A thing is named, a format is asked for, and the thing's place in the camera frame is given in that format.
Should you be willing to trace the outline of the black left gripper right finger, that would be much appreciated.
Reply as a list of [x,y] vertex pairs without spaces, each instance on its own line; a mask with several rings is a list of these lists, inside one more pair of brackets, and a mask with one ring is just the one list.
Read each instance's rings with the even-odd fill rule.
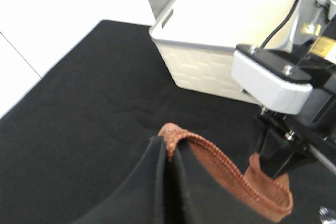
[[177,189],[179,223],[271,223],[216,182],[187,140],[178,143],[170,168]]

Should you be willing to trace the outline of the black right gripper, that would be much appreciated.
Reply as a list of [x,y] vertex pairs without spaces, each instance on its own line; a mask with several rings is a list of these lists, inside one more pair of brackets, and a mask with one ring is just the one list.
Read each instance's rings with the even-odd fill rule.
[[262,50],[270,56],[267,69],[295,84],[310,84],[312,91],[297,115],[267,109],[258,116],[261,169],[280,175],[316,161],[335,173],[335,19],[316,40],[291,53]]

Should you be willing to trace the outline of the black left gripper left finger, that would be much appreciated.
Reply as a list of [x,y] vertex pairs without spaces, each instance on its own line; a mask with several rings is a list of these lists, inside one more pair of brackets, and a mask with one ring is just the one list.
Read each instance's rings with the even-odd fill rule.
[[165,223],[163,138],[150,138],[140,161],[125,181],[76,223]]

